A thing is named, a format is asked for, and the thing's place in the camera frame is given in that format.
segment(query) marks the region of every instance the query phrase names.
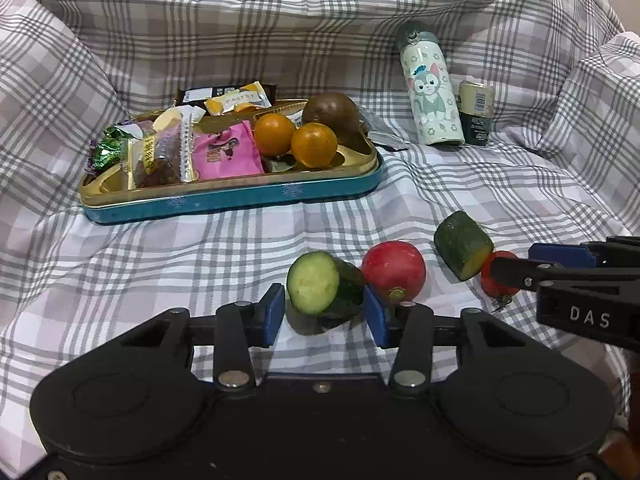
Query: blue gripper pad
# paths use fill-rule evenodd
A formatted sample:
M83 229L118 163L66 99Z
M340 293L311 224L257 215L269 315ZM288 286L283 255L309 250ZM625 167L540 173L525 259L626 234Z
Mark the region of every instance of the blue gripper pad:
M285 295L284 286L280 285L276 295L267 305L264 316L264 327L262 329L262 337L267 346L272 346L276 341L278 330L284 318Z
M389 330L386 326L385 309L369 285L364 287L364 317L373 335L373 341L380 348L387 348Z
M587 269L598 266L598 259L583 245L533 244L529 260L561 264L569 269Z

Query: red tomato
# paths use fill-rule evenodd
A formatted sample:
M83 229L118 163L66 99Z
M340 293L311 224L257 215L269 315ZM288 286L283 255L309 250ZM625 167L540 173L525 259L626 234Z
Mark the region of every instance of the red tomato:
M513 286L506 286L501 283L497 283L491 277L491 262L497 256L501 256L503 258L517 258L517 256L509 251L495 251L493 252L482 265L482 270L480 271L480 286L482 290L492 298L505 298L508 299L520 290L519 288L515 288Z
M391 303L411 301L420 293L427 277L418 249L399 240L370 248L361 270L376 292L388 297Z

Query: metal rivet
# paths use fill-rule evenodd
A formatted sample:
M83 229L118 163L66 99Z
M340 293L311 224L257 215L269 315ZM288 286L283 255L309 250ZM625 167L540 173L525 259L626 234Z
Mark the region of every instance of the metal rivet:
M242 370L227 370L218 376L218 382L229 388L240 388L249 382L249 375Z
M330 383L314 383L314 391L316 394L327 394L330 390Z
M415 388L420 386L427 378L418 370L400 370L394 375L394 381L400 386Z

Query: kiwi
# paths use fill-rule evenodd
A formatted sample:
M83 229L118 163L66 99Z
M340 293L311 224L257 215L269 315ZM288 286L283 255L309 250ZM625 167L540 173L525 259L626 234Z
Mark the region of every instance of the kiwi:
M331 128L339 144L358 133L360 112L345 94L320 94L312 97L302 111L303 123L321 123Z

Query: plaid cloth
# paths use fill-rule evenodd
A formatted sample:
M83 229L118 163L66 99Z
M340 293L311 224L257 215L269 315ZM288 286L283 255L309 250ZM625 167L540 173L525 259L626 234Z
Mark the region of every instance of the plaid cloth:
M440 38L454 87L496 89L483 148L419 146L394 34L418 17ZM256 300L308 250L359 264L401 239L428 264L418 300L437 314L492 310L433 247L457 209L499 249L640 234L640 38L606 0L0 0L0 460L14 476L43 453L28 413L44 375L172 306L193 316ZM341 91L405 140L364 197L119 226L78 203L89 139L170 104L178 87L277 83L283 98ZM519 293L498 317L578 360L628 397L619 349L540 326ZM211 348L194 373L211 375ZM305 336L288 323L265 370L388 373L393 351L363 323ZM456 366L434 356L434 378Z

